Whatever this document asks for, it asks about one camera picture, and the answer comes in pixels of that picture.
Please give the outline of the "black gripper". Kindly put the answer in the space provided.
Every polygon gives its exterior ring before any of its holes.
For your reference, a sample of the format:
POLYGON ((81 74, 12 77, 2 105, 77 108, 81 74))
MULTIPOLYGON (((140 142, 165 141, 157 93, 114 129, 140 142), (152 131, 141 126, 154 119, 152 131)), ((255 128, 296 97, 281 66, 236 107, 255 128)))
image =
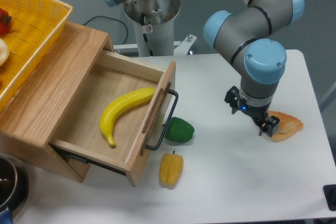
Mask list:
POLYGON ((259 136, 265 133, 267 136, 272 137, 277 133, 280 126, 280 119, 276 116, 267 115, 270 104, 261 107, 248 105, 245 99, 239 98, 239 89, 236 86, 232 86, 227 91, 224 101, 231 107, 232 114, 241 111, 243 114, 252 118, 256 125, 261 125, 259 127, 259 136))

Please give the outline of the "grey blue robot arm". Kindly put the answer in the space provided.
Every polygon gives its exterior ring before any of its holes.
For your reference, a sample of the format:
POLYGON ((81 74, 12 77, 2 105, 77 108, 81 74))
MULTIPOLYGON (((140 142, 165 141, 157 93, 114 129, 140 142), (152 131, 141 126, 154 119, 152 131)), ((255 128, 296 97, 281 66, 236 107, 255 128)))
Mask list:
MULTIPOLYGON (((174 51, 173 21, 180 0, 105 0, 122 4, 134 22, 139 55, 165 56, 174 51)), ((280 126, 268 109, 287 60, 284 47, 269 36, 300 18, 304 0, 244 0, 247 8, 238 15, 220 10, 205 23, 203 36, 241 76, 225 102, 233 112, 252 118, 261 133, 274 135, 280 126)))

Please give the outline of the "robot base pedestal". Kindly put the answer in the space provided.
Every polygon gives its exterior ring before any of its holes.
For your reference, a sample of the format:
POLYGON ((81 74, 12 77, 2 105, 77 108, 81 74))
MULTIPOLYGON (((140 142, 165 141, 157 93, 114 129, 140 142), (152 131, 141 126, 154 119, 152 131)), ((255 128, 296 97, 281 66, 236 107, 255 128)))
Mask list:
POLYGON ((174 20, 180 0, 127 0, 124 11, 132 20, 139 57, 170 56, 174 52, 174 20))

